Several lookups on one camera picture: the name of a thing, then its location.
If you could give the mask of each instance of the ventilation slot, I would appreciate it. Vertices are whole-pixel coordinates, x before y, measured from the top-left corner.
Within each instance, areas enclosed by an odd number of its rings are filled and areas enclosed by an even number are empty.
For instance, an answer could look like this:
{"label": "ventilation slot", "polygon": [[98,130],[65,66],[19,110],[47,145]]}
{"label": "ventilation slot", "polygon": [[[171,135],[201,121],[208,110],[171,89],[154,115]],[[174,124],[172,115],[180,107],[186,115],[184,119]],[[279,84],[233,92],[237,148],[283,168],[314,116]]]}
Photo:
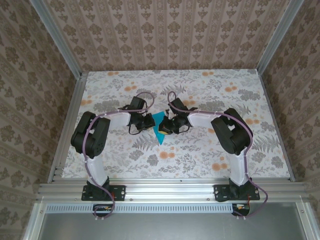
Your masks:
{"label": "ventilation slot", "polygon": [[[47,214],[57,213],[92,213],[92,203],[49,203]],[[232,213],[231,203],[177,203],[177,204],[146,204],[146,203],[116,203],[114,213],[141,213],[141,214],[196,214],[196,213]]]}

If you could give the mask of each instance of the blue paper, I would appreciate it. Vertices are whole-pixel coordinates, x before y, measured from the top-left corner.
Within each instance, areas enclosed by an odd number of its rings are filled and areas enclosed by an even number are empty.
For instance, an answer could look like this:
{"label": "blue paper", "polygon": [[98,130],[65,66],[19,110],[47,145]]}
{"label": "blue paper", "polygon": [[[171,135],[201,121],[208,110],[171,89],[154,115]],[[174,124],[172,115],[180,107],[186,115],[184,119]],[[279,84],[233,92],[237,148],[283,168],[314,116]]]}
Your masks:
{"label": "blue paper", "polygon": [[160,143],[160,145],[164,142],[165,135],[160,133],[158,131],[158,129],[159,129],[159,124],[164,119],[164,116],[165,116],[165,112],[164,111],[158,112],[156,114],[152,114],[152,117],[153,117],[154,122],[155,122],[155,126],[153,127],[153,130],[154,130],[155,136],[158,139],[158,142]]}

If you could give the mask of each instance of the black mounting bracket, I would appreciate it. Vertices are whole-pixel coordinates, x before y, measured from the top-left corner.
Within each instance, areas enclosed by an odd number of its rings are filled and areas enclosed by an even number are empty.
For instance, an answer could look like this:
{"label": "black mounting bracket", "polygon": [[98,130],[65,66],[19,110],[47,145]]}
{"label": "black mounting bracket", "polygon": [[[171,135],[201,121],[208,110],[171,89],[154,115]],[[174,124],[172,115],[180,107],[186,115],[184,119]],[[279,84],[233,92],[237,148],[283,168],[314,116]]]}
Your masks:
{"label": "black mounting bracket", "polygon": [[229,184],[214,185],[213,193],[217,202],[260,200],[259,190],[251,182],[238,186],[230,178]]}
{"label": "black mounting bracket", "polygon": [[[109,178],[106,180],[105,184],[102,186],[107,189],[113,196],[115,201],[124,201],[126,198],[126,186],[125,185],[110,185]],[[109,195],[97,187],[86,181],[86,185],[83,186],[82,190],[82,201],[111,201]]]}

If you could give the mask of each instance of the table surface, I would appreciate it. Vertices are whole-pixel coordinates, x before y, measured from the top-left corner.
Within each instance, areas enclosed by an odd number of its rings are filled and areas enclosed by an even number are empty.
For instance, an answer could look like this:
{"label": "table surface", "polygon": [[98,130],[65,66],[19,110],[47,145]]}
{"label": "table surface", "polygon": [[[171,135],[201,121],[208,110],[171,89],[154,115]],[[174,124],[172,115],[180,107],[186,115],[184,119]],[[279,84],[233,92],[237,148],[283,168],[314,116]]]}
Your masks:
{"label": "table surface", "polygon": [[[148,91],[155,97],[149,110],[168,109],[167,93],[175,91],[188,107],[223,112],[234,108],[253,131],[248,152],[249,175],[255,178],[289,178],[277,131],[255,69],[153,70],[90,72],[75,126],[82,114],[101,114],[130,103]],[[150,104],[151,97],[141,95]],[[162,145],[154,130],[129,135],[128,127],[108,133],[102,152],[111,178],[222,178],[230,176],[230,158],[213,129],[192,127],[186,133],[166,135]],[[88,177],[83,155],[70,146],[62,177]]]}

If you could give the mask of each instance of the wire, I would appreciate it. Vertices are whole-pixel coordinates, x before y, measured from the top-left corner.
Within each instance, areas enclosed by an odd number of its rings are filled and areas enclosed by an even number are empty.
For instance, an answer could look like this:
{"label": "wire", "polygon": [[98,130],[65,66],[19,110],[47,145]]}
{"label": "wire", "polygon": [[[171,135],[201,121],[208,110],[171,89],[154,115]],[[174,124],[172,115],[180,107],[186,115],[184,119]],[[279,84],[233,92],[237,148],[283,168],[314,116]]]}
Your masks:
{"label": "wire", "polygon": [[141,130],[141,131],[138,131],[138,132],[136,132],[136,133],[131,133],[130,130],[131,130],[131,125],[129,125],[129,134],[130,134],[130,135],[138,135],[139,133],[142,132],[142,130]]}
{"label": "wire", "polygon": [[188,126],[187,130],[181,131],[181,132],[179,132],[179,134],[186,133],[186,132],[188,132],[188,131],[189,131],[189,129],[190,129],[190,127]]}
{"label": "wire", "polygon": [[246,176],[246,178],[248,179],[248,181],[253,185],[255,186],[256,188],[260,189],[264,194],[265,194],[265,199],[262,203],[262,205],[253,213],[247,215],[247,216],[243,216],[241,213],[237,212],[237,211],[233,211],[234,213],[238,214],[240,217],[242,218],[249,218],[249,217],[252,217],[254,216],[255,214],[257,214],[258,212],[261,211],[262,208],[265,207],[267,201],[268,201],[268,193],[262,189],[260,186],[258,186],[257,184],[255,184],[249,177],[248,175],[248,163],[247,163],[247,152],[249,151],[249,149],[251,148],[252,144],[253,144],[253,135],[252,133],[250,132],[249,128],[243,124],[240,120],[238,120],[237,118],[235,118],[234,116],[231,116],[229,114],[226,114],[224,112],[217,112],[217,111],[203,111],[203,110],[194,110],[194,111],[190,111],[190,110],[182,110],[182,109],[179,109],[177,107],[175,107],[171,102],[170,102],[170,95],[173,94],[175,98],[177,98],[177,94],[174,92],[174,91],[170,91],[167,95],[167,100],[168,100],[168,103],[170,105],[171,108],[175,109],[176,111],[178,112],[182,112],[182,113],[201,113],[201,114],[214,114],[214,115],[219,115],[219,116],[225,116],[229,119],[232,119],[234,121],[236,121],[238,124],[240,124],[244,130],[246,130],[246,132],[248,133],[249,135],[249,138],[250,138],[250,144],[249,146],[244,150],[244,153],[243,153],[243,159],[244,159],[244,174]]}
{"label": "wire", "polygon": [[[147,102],[145,102],[145,108],[147,108],[148,107],[148,104],[147,104]],[[148,110],[145,110],[142,114],[146,114],[148,112]]]}
{"label": "wire", "polygon": [[[88,139],[88,136],[89,136],[89,133],[90,133],[90,130],[92,129],[93,125],[95,124],[95,122],[100,118],[100,117],[104,117],[104,116],[107,116],[107,115],[111,115],[111,114],[117,114],[117,113],[137,113],[137,112],[141,112],[141,111],[147,111],[149,110],[153,104],[155,103],[155,97],[150,93],[150,92],[147,92],[147,91],[143,91],[143,92],[140,92],[139,94],[136,95],[139,96],[141,94],[149,94],[151,97],[152,97],[152,103],[150,106],[147,106],[146,108],[144,109],[135,109],[135,110],[122,110],[122,109],[118,109],[116,111],[109,111],[109,112],[106,112],[106,113],[102,113],[102,114],[99,114],[97,116],[95,116],[95,118],[91,121],[91,123],[89,124],[89,127],[87,128],[86,130],[86,133],[84,135],[84,138],[83,138],[83,143],[82,143],[82,153],[83,153],[83,156],[84,156],[84,166],[85,166],[85,170],[86,172],[88,173],[89,175],[89,178],[91,179],[91,181],[93,182],[94,185],[96,185],[98,188],[100,188],[101,190],[103,190],[104,192],[106,192],[106,194],[110,197],[111,201],[112,201],[112,208],[109,212],[109,214],[107,216],[105,216],[106,218],[110,217],[111,216],[111,213],[114,211],[115,209],[115,205],[116,205],[116,202],[115,202],[115,199],[114,197],[111,195],[111,193],[105,189],[104,187],[102,187],[101,185],[99,185],[96,180],[93,178],[92,174],[90,173],[90,170],[89,170],[89,167],[88,167],[88,156],[86,154],[86,142],[87,142],[87,139]],[[99,217],[97,216],[96,214],[96,211],[94,211],[94,216],[96,219],[98,219]]]}
{"label": "wire", "polygon": [[246,204],[248,204],[248,206],[250,208],[250,196],[249,196],[249,194],[248,194],[248,202]]}
{"label": "wire", "polygon": [[[97,216],[97,211],[98,209],[105,209],[105,210],[109,210],[109,206],[107,205],[99,205],[99,206],[96,206],[94,208],[94,211],[93,211],[93,215],[95,216],[95,219],[98,220],[98,216]],[[110,214],[111,212],[107,212],[104,216],[101,217],[101,219],[105,219],[107,218],[107,216]]]}

